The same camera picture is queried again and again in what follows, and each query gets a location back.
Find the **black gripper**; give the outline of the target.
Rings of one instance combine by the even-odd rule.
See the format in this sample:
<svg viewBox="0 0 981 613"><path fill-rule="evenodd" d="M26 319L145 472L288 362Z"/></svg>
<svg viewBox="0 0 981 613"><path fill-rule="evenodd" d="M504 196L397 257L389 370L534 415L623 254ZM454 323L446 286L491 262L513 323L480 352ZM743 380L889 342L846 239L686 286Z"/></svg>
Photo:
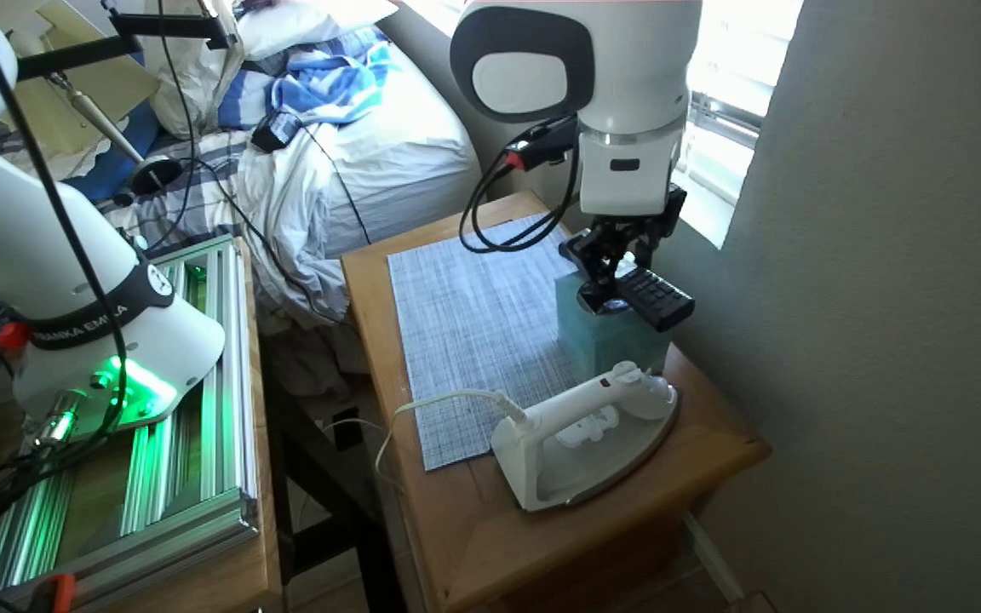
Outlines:
<svg viewBox="0 0 981 613"><path fill-rule="evenodd" d="M682 205L686 189L672 187L656 213L595 213L588 228L558 244L579 269L579 297L593 314L627 311L618 279L652 269L653 249L674 232Z"/></svg>

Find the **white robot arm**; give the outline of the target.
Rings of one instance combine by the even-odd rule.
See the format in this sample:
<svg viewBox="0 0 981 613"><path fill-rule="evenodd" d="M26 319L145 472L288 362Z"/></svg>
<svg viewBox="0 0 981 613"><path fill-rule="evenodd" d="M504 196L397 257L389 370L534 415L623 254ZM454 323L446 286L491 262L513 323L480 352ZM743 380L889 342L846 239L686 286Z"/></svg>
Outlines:
<svg viewBox="0 0 981 613"><path fill-rule="evenodd" d="M672 213L696 39L698 0L483 0L454 29L450 68L480 111L572 124L579 212L593 228L567 254L595 298L618 297L618 264ZM0 115L18 110L13 80L0 29ZM226 341L85 194L3 157L0 298L26 328L13 390L39 415L98 366L111 370L110 413L134 395L175 408Z"/></svg>

